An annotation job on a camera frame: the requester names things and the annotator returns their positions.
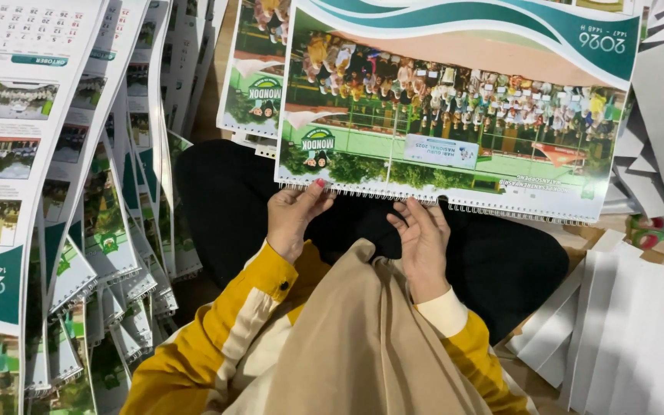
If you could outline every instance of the stack of calendars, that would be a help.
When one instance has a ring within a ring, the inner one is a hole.
[[[225,8],[0,2],[0,413],[117,413],[176,330],[171,166]]]
[[[275,139],[281,184],[596,222],[642,6],[242,1],[217,125]]]

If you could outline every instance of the school logo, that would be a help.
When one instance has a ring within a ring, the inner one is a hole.
[[[301,149],[330,150],[334,148],[334,136],[327,128],[315,128],[301,138]]]
[[[251,100],[280,100],[283,88],[275,78],[261,78],[250,86],[247,98]]]

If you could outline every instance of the black fabric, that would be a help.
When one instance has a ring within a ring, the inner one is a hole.
[[[278,191],[274,162],[252,148],[215,139],[187,149],[176,183],[201,263],[219,287],[242,270],[268,228],[267,202]],[[565,277],[565,250],[547,233],[494,216],[451,211],[447,279],[457,297],[483,318],[496,344],[544,303]],[[401,240],[386,221],[392,202],[338,195],[309,225],[311,239],[330,261],[359,238],[376,255],[401,258]]]

